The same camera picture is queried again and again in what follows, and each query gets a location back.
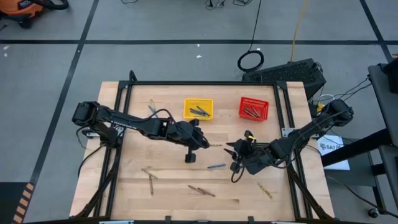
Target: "yellow cable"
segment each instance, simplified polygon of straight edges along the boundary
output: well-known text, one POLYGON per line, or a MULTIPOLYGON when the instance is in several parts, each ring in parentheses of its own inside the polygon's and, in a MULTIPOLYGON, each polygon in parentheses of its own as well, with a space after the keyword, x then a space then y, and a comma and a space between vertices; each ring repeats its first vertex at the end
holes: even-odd
POLYGON ((307 3, 308 3, 308 0, 305 0, 305 2, 304 2, 304 7, 303 7, 303 9, 301 10, 300 17, 298 18, 298 21, 297 21, 296 29, 294 30, 294 37, 293 37, 293 44, 292 44, 292 55, 290 56, 290 62, 293 62, 294 47, 295 47, 295 42, 296 42, 296 35, 297 35, 297 31, 298 31, 298 29, 299 29, 299 27, 300 27, 301 20, 303 19, 304 12, 305 12, 305 10, 306 10, 306 8, 307 8, 307 3))

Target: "yellow basket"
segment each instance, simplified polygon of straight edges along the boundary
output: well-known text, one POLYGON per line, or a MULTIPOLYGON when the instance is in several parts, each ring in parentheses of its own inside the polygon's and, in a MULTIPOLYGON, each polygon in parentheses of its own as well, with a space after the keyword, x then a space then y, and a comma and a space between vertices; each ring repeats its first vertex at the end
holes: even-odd
POLYGON ((185 119, 199 119, 209 121, 213 119, 213 100, 210 99, 185 99, 184 101, 184 118, 185 119), (199 106, 205 110, 210 116, 200 116, 199 114, 191 113, 190 108, 199 110, 199 106))

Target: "concrete floor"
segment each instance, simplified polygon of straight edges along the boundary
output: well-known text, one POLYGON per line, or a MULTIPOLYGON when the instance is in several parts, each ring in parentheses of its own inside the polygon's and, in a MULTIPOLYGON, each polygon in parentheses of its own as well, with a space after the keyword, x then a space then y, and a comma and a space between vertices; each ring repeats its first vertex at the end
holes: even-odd
MULTIPOLYGON (((249 44, 230 44, 228 40, 251 38, 258 4, 253 1, 238 7, 227 0, 224 8, 207 11, 205 0, 139 0, 128 5, 117 0, 69 2, 68 10, 45 13, 29 30, 15 22, 0 21, 0 26, 9 25, 0 31, 0 102, 4 105, 0 123, 6 130, 0 134, 0 182, 28 182, 45 137, 50 140, 26 222, 68 217, 83 158, 75 137, 76 126, 70 121, 78 102, 97 99, 102 81, 125 80, 131 69, 139 80, 240 80, 243 73, 236 61, 249 44), (88 20, 90 10, 94 12, 92 22, 88 20), (220 41, 203 44, 203 39, 220 41), (182 41, 90 44, 84 40, 182 41), (184 40, 198 41, 186 44, 184 40)), ((255 38, 291 40, 303 2, 263 0, 255 38)), ((398 2, 366 3, 382 38, 398 40, 398 2)), ((372 42, 377 37, 360 0, 309 0, 297 39, 340 40, 340 44, 333 45, 327 41, 297 45, 295 51, 294 60, 313 58, 322 64, 327 80, 323 93, 331 94, 344 93, 364 80, 369 65, 386 63, 386 51, 379 44, 394 43, 372 42), (345 40, 358 41, 350 45, 345 40)), ((253 47, 264 53, 263 68, 286 63, 290 57, 289 44, 253 47)), ((398 52, 397 45, 388 45, 388 49, 390 53, 398 52)), ((248 58, 244 63, 249 67, 257 61, 248 58)), ((372 87, 351 97, 348 103, 355 118, 346 127, 336 128, 336 133, 361 138, 385 128, 372 87)), ((387 192, 388 209, 397 213, 385 177, 381 177, 381 184, 387 192)), ((371 219, 366 213, 369 205, 332 182, 329 189, 335 215, 342 220, 395 221, 387 216, 371 219)), ((354 189, 374 201, 371 188, 354 189)))

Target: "black metal frame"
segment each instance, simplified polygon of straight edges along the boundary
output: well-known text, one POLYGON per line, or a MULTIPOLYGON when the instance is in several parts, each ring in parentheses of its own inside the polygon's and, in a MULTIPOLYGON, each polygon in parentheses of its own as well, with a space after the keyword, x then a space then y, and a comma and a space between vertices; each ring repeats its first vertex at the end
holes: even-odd
MULTIPOLYGON (((280 133, 282 135, 282 128, 285 127, 285 123, 284 123, 284 117, 282 114, 282 107, 281 107, 281 103, 280 103, 280 96, 279 96, 279 87, 281 87, 281 89, 283 90, 283 94, 284 94, 284 100, 285 100, 285 104, 286 104, 286 110, 287 110, 287 117, 289 120, 289 126, 291 128, 294 128, 294 118, 293 118, 293 112, 292 112, 292 108, 290 105, 290 99, 289 99, 289 93, 287 91, 287 85, 286 82, 190 82, 190 81, 137 81, 136 76, 134 75, 134 72, 130 71, 130 77, 128 81, 119 81, 119 85, 118 85, 118 92, 116 94, 116 101, 115 101, 115 106, 114 109, 115 110, 119 110, 120 105, 121 105, 121 96, 123 93, 123 90, 125 88, 127 88, 127 93, 126 93, 126 99, 124 101, 124 109, 123 109, 123 113, 127 113, 128 109, 129 109, 129 102, 131 99, 131 92, 132 92, 132 87, 134 85, 232 85, 232 86, 247 86, 247 85, 252 85, 252 86, 256 86, 256 85, 260 85, 260 86, 272 86, 274 89, 274 95, 275 95, 275 103, 276 103, 276 109, 277 109, 277 114, 278 114, 278 121, 279 121, 279 126, 280 126, 280 133)), ((123 143, 123 138, 124 135, 122 134, 120 136, 120 140, 121 140, 121 145, 116 148, 116 155, 115 155, 115 159, 114 159, 114 163, 119 164, 120 161, 120 155, 121 155, 121 150, 122 150, 122 143, 123 143)), ((100 177, 100 181, 99 181, 99 185, 101 186, 102 184, 104 184, 105 179, 107 177, 107 172, 108 172, 108 168, 109 168, 109 163, 110 163, 110 157, 111 157, 111 151, 112 149, 107 148, 106 152, 105 152, 105 157, 104 157, 104 162, 103 162, 103 169, 101 171, 101 177, 100 177)), ((305 183, 305 176, 304 176, 304 170, 303 170, 303 165, 302 165, 302 160, 300 157, 300 153, 298 151, 295 151, 295 156, 297 157, 296 159, 296 163, 297 163, 297 169, 298 169, 298 174, 300 176, 300 179, 302 180, 302 182, 306 185, 305 183)), ((111 213, 112 213, 112 207, 113 207, 113 199, 114 199, 114 194, 115 194, 115 190, 116 190, 116 182, 118 179, 118 168, 116 169, 116 175, 114 175, 112 181, 111 181, 111 185, 109 188, 109 194, 108 194, 108 201, 106 202, 106 213, 105 213, 105 217, 110 218, 111 217, 111 213)), ((289 177, 289 187, 290 187, 290 193, 291 193, 291 197, 292 197, 292 206, 293 206, 293 211, 294 211, 294 217, 296 220, 301 219, 300 216, 300 207, 299 207, 299 201, 297 198, 297 192, 296 192, 296 187, 295 187, 295 183, 294 181, 289 177)), ((313 218, 312 217, 312 210, 310 207, 310 204, 307 202, 307 200, 303 197, 303 201, 305 204, 305 212, 306 212, 306 216, 307 218, 313 218)), ((94 217, 98 217, 100 215, 100 210, 101 210, 101 204, 102 204, 102 198, 100 198, 96 205, 95 205, 95 209, 94 209, 94 213, 93 216, 94 217)), ((252 220, 254 223, 254 218, 253 217, 248 217, 249 220, 252 220)), ((167 220, 171 220, 171 217, 165 218, 165 222, 168 223, 167 220)))

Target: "paper sheet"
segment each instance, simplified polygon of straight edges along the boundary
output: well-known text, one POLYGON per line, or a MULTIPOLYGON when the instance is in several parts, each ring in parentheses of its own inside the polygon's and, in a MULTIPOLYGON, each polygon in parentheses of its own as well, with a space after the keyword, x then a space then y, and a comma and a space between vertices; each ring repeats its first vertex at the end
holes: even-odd
MULTIPOLYGON (((321 152, 321 155, 328 154, 329 152, 333 152, 340 147, 343 147, 343 139, 339 136, 332 135, 324 135, 322 138, 318 140, 318 148, 321 152)), ((324 169, 330 170, 349 170, 348 161, 341 161, 336 164, 332 164, 330 166, 324 167, 324 169)))

